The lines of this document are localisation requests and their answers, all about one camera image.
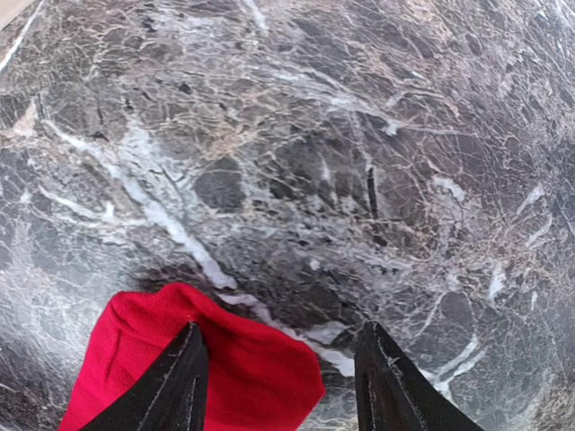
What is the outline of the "red patterned sock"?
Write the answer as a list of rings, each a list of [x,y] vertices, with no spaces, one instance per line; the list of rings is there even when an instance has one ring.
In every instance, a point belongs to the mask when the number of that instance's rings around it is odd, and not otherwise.
[[[305,343],[192,286],[114,295],[63,430],[296,430],[325,394]]]

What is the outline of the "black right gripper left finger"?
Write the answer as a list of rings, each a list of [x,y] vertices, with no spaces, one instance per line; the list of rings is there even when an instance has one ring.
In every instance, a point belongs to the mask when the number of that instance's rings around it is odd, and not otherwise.
[[[137,382],[85,430],[196,431],[205,426],[208,350],[186,324]]]

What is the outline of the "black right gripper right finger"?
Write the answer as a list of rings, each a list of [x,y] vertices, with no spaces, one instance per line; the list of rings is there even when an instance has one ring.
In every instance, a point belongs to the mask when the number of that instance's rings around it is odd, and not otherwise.
[[[358,333],[355,385],[360,430],[482,431],[441,395],[377,322]]]

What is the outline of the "wooden compartment tray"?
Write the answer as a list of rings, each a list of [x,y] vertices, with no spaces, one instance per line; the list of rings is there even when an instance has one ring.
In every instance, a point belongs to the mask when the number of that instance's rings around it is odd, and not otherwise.
[[[32,0],[0,0],[0,29],[8,25],[31,3]]]

